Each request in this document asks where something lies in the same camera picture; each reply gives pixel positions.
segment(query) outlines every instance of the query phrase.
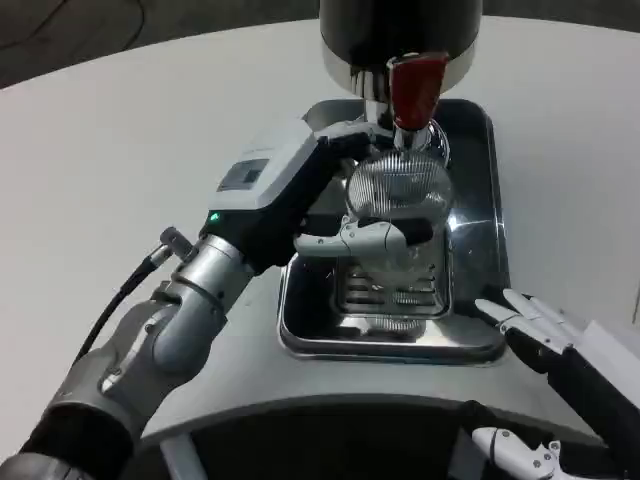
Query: white table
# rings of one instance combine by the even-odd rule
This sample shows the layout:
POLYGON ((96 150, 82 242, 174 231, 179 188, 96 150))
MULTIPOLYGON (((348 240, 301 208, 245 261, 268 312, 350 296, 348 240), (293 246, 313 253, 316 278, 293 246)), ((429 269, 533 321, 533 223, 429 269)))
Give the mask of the white table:
MULTIPOLYGON (((474 67, 447 94, 493 119, 514 287, 622 323, 640 281, 639 53, 631 33, 485 18, 474 67)), ((0 92, 0 458, 24 441, 159 232, 196 235, 249 136, 346 96, 324 71, 317 21, 167 42, 0 92)), ((296 360, 277 343, 277 275, 243 294, 205 370, 149 433, 240 405, 387 391, 585 428, 512 356, 475 369, 296 360)))

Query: metal grate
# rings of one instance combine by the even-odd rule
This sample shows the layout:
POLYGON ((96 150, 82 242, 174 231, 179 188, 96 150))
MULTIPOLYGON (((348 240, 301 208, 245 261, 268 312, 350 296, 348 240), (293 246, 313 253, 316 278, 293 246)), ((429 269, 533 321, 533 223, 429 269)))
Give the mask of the metal grate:
POLYGON ((338 307, 345 313, 377 315, 437 315, 444 309, 433 271, 408 288, 387 291, 376 285, 360 265, 338 267, 338 307))

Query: metal tray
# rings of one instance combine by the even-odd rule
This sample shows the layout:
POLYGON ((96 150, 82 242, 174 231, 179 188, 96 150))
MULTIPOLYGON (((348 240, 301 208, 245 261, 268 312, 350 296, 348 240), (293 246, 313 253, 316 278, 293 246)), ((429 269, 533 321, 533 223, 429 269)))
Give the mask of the metal tray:
MULTIPOLYGON (((355 120, 363 110, 360 100, 329 100, 312 107, 306 120, 318 130, 355 120)), ((448 219, 448 308, 438 315, 408 317, 412 323, 404 329, 398 325, 392 339, 388 332, 376 335, 370 316, 345 314, 339 308, 335 293, 340 265, 335 259, 296 256, 283 269, 278 309, 280 335, 292 352, 324 358, 478 363, 504 351, 502 336, 478 318, 473 305, 476 298, 509 286, 491 120, 466 100, 441 100, 435 119, 451 145, 449 173, 456 191, 448 219)), ((332 220, 339 221, 342 213, 319 209, 309 223, 324 223, 331 230, 332 220)), ((376 321, 387 326, 393 321, 391 316, 378 317, 376 321)))

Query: red handle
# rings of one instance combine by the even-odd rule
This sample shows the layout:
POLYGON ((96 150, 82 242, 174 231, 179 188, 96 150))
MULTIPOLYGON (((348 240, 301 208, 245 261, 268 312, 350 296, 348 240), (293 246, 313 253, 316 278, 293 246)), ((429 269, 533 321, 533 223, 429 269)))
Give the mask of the red handle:
POLYGON ((420 130, 427 126, 440 98, 448 60, 446 53, 425 53, 389 61, 391 107, 398 127, 420 130))

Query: small display screen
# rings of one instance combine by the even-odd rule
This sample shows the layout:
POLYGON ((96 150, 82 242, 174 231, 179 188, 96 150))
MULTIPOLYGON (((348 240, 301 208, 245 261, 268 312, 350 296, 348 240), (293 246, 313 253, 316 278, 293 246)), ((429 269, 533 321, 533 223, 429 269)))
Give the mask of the small display screen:
POLYGON ((269 163, 268 158, 256 158, 236 163, 220 182, 218 191, 251 190, 267 163, 269 163))

